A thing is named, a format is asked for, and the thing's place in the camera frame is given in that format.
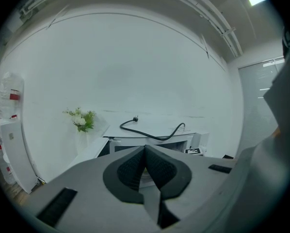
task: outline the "black slot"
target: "black slot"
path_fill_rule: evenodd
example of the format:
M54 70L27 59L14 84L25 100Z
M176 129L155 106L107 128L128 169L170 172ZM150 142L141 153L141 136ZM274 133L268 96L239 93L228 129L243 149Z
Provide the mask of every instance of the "black slot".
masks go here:
M223 156L223 159L233 159L233 157L231 157L231 156L225 154L225 155Z
M219 165L211 165L209 166L209 169L221 172L221 173L230 173L232 168L225 167L225 166L219 166Z
M39 220L54 227L68 208L77 191L64 188L37 216Z
M104 155L110 154L110 142L108 141L107 144L104 146L98 157L102 157Z

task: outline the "cable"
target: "cable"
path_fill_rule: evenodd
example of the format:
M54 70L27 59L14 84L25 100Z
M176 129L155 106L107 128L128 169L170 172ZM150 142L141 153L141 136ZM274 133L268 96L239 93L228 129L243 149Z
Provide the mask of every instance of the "cable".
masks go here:
M185 127L185 123L182 122L181 124L179 124L179 125L176 127L176 129L173 131L172 134L170 134L168 137L165 137L165 138L156 137L156 136L153 136L153 135L150 135L150 134L147 134L147 133L144 133L144 132L138 131L138 130L132 130L132 129L128 129L128 128L123 127L123 126L124 126L125 124L127 124L128 122L137 122L138 120L139 120L138 117L135 116L132 120L120 124L120 128L123 129L123 130L127 130L127 131L131 131L131 132L135 132L135 133L138 133L138 134L142 134L142 135L145 135L145 136L147 136L147 137L150 137L150 138L153 138L153 139L156 139L156 140L159 140L159 141L165 141L165 140L170 139L170 138L175 134L175 132L178 130L178 128L179 128L181 125L184 125L184 127Z

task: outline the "wooden floor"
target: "wooden floor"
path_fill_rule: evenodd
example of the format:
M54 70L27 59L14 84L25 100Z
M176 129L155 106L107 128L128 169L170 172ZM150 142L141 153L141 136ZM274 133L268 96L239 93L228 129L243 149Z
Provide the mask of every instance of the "wooden floor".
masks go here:
M1 185L2 189L3 189L3 191L5 192L5 194L9 198L11 198L15 203L17 203L19 205L23 205L25 200L30 196L17 183L14 184L14 185L9 185L5 181L1 171L0 171L0 185ZM40 184L39 186L35 186L34 189L31 192L31 194L36 189L38 189L40 186L42 186L42 184Z

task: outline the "red label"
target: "red label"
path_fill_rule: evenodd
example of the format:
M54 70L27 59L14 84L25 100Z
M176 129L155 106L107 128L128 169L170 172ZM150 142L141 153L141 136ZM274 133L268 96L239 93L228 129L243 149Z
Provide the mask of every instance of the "red label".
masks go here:
M7 167L6 169L7 169L8 174L11 174L11 170L10 170L10 168Z
M10 94L9 99L10 99L10 100L19 100L19 99L20 99L20 96L17 95L17 94Z

